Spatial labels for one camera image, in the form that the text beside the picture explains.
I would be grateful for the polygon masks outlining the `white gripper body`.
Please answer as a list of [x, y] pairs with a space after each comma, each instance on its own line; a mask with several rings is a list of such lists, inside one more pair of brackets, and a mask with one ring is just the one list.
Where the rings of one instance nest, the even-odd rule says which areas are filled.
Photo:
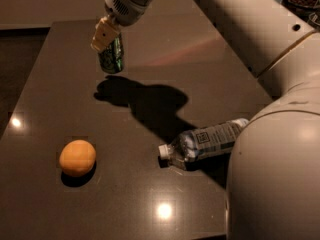
[[121, 26], [130, 26], [139, 20], [146, 7], [132, 0], [105, 0], [105, 10]]

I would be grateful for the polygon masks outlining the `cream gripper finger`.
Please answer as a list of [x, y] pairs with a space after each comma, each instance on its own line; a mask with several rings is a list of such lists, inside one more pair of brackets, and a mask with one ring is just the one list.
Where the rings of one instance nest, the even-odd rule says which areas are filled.
[[120, 28], [113, 16], [102, 17], [95, 26], [91, 47], [102, 53], [119, 36]]

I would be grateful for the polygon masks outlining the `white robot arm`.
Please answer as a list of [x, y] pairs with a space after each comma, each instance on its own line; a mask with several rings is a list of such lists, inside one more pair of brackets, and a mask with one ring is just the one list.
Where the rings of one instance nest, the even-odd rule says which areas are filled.
[[273, 0], [193, 1], [268, 100], [228, 150], [224, 240], [319, 240], [318, 33]]

